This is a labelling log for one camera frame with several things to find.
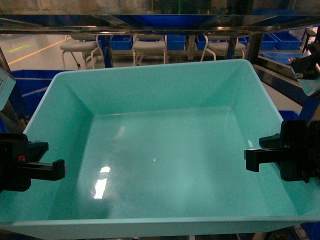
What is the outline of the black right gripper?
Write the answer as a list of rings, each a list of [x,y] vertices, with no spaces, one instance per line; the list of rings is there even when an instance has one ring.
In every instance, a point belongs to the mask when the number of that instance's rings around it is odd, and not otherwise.
[[[246,170],[258,172],[260,164],[275,163],[286,182],[320,176],[320,121],[284,120],[280,133],[261,137],[263,149],[244,150]]]

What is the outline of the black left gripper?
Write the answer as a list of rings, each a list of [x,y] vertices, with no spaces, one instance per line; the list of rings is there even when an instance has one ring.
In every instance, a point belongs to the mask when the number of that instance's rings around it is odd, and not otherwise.
[[[31,142],[23,133],[0,134],[0,191],[24,192],[31,180],[58,181],[66,176],[65,160],[40,162],[47,142]]]

